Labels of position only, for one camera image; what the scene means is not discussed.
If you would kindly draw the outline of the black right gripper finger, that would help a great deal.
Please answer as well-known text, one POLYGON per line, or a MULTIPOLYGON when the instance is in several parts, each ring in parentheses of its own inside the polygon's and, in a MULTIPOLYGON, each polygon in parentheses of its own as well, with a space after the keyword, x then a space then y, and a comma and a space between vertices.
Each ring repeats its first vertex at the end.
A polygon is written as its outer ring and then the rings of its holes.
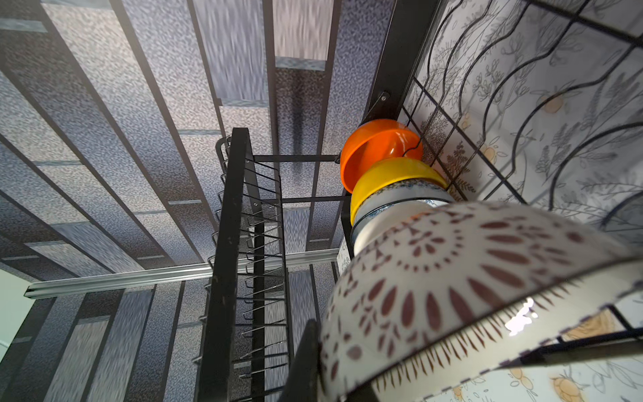
POLYGON ((318 322, 307 321, 279 402, 316 402, 320 343, 318 322))

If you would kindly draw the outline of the white lattice pattern bowl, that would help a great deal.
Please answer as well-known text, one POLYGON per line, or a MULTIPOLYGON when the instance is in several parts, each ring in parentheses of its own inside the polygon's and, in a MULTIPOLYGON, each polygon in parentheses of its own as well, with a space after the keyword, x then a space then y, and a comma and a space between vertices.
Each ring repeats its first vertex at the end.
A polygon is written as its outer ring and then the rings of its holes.
POLYGON ((416 401, 502 367, 642 284, 642 255, 524 204, 402 219, 358 252, 321 325, 320 396, 416 401))

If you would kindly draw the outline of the blue floral ceramic bowl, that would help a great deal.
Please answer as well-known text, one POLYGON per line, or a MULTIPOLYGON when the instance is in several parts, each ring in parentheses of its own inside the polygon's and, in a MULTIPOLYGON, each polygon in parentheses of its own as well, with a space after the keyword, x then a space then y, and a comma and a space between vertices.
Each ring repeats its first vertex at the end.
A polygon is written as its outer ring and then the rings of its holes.
POLYGON ((357 256, 405 219, 451 203, 455 199, 445 189, 426 179, 403 180, 378 190, 357 209, 351 234, 353 254, 357 256))

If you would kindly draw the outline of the yellow plastic bowl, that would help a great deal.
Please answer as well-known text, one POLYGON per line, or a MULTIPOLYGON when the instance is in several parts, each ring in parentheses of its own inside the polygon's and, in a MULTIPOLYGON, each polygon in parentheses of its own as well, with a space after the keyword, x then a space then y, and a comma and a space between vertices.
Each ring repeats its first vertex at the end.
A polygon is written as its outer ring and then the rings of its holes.
POLYGON ((410 179, 427 179, 446 189, 447 182, 428 164, 407 157, 393 157, 372 165, 355 184, 351 197, 351 223, 357 221, 358 209, 368 197, 391 184, 410 179))

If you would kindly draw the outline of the orange plastic bowl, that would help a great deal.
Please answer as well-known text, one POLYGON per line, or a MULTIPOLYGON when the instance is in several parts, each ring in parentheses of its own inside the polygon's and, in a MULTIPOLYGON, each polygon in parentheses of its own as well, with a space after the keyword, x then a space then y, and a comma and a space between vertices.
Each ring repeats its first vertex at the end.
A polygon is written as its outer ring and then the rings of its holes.
POLYGON ((377 119, 361 125, 346 140, 340 155, 340 179, 350 194, 373 164, 392 157, 421 160, 420 136, 400 122, 377 119))

